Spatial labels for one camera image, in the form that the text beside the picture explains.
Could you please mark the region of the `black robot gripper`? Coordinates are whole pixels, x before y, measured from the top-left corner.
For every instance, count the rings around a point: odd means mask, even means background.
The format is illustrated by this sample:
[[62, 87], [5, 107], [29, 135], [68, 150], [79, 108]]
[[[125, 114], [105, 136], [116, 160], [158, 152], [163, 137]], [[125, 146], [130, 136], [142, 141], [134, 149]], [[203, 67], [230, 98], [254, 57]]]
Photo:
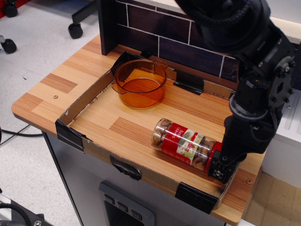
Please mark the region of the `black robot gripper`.
[[232, 116], [225, 120], [221, 152], [215, 151], [207, 175], [223, 184], [232, 178], [248, 153], [264, 153], [278, 129], [282, 114], [270, 108], [267, 93], [237, 91], [230, 98]]

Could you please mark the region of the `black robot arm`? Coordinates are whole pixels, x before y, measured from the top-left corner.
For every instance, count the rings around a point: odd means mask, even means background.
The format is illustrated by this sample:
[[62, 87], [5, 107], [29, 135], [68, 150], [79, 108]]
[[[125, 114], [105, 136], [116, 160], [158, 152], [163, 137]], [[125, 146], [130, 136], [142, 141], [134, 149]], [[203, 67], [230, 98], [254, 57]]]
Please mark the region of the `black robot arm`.
[[293, 93], [295, 50], [270, 20], [264, 0], [179, 0], [212, 50], [238, 60], [238, 86], [224, 121], [222, 148], [208, 175], [227, 183], [249, 153], [264, 153]]

